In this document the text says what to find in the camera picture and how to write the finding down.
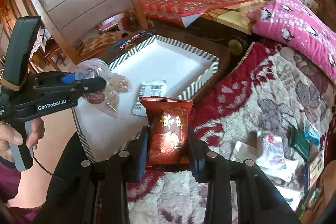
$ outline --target floor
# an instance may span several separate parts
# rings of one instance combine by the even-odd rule
[[[69,62],[62,71],[75,72],[77,67]],[[51,65],[44,71],[55,70]],[[50,172],[54,172],[58,160],[68,143],[76,132],[71,109],[63,110],[43,117],[45,122],[45,135],[39,141],[34,151],[37,160]],[[45,202],[51,176],[42,170],[35,162],[31,169],[22,172],[18,188],[18,195],[8,202],[11,207],[34,208]]]

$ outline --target metal screw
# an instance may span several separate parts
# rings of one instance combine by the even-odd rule
[[[246,160],[245,164],[249,167],[253,167],[254,166],[254,161],[253,160]]]
[[[126,158],[128,157],[129,153],[126,150],[120,151],[119,152],[119,157]]]
[[[214,152],[214,151],[209,151],[209,152],[207,153],[207,156],[208,156],[209,158],[216,158],[217,153]]]
[[[83,167],[88,167],[88,166],[90,166],[90,164],[91,164],[91,161],[89,161],[89,160],[84,160],[84,161],[82,161],[82,163],[81,163],[81,165],[82,165]]]

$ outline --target red and white blanket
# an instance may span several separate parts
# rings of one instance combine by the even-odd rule
[[[302,190],[304,162],[288,147],[289,128],[310,120],[328,154],[328,135],[335,135],[334,87],[300,53],[275,42],[265,44],[251,45],[235,70],[194,106],[189,124],[211,150],[227,159],[238,140],[255,146],[256,132],[280,135],[286,157],[299,159],[299,165],[292,182],[272,180]],[[237,223],[234,187],[232,222]],[[148,170],[140,183],[128,184],[131,223],[203,223],[207,191],[208,185],[197,184],[190,171]]]

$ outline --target green package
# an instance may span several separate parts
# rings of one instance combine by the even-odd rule
[[[291,128],[291,138],[289,140],[289,146],[294,148],[296,152],[304,159],[305,162],[309,159],[310,144],[306,138],[296,130],[294,126]]]

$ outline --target pillow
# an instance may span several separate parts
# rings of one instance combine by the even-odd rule
[[[336,84],[336,34],[299,0],[266,0],[247,16],[253,33],[300,51]]]

